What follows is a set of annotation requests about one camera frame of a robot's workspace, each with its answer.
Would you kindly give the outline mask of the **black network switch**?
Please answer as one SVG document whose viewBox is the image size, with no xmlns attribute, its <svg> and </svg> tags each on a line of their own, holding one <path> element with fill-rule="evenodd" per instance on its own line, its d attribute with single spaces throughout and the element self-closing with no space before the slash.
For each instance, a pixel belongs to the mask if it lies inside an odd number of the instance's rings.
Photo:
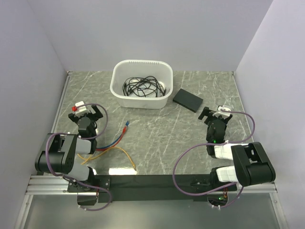
<svg viewBox="0 0 305 229">
<path fill-rule="evenodd" d="M 184 89 L 180 89 L 174 96 L 173 102 L 196 113 L 203 103 L 203 99 Z"/>
</svg>

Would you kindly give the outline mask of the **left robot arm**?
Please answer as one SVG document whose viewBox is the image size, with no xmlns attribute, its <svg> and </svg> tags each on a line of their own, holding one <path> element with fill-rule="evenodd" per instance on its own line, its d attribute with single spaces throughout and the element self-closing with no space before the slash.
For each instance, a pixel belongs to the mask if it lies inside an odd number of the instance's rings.
<svg viewBox="0 0 305 229">
<path fill-rule="evenodd" d="M 48 133 L 35 159 L 37 172 L 67 180 L 72 188 L 92 191 L 96 186 L 91 167 L 74 163 L 75 155 L 92 155 L 97 146 L 96 122 L 103 118 L 99 104 L 77 103 L 68 115 L 78 134 Z"/>
</svg>

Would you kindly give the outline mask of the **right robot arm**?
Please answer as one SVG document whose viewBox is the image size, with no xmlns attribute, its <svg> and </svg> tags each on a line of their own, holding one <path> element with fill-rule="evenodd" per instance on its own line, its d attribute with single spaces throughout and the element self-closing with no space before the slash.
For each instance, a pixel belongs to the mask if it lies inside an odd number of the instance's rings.
<svg viewBox="0 0 305 229">
<path fill-rule="evenodd" d="M 215 159 L 226 159 L 233 162 L 232 166 L 213 168 L 210 173 L 210 186 L 221 190 L 226 183 L 239 183 L 243 187 L 273 182 L 276 178 L 275 169 L 259 142 L 245 143 L 225 140 L 227 124 L 234 112 L 226 106 L 219 106 L 216 111 L 205 107 L 198 119 L 206 117 L 207 153 Z"/>
</svg>

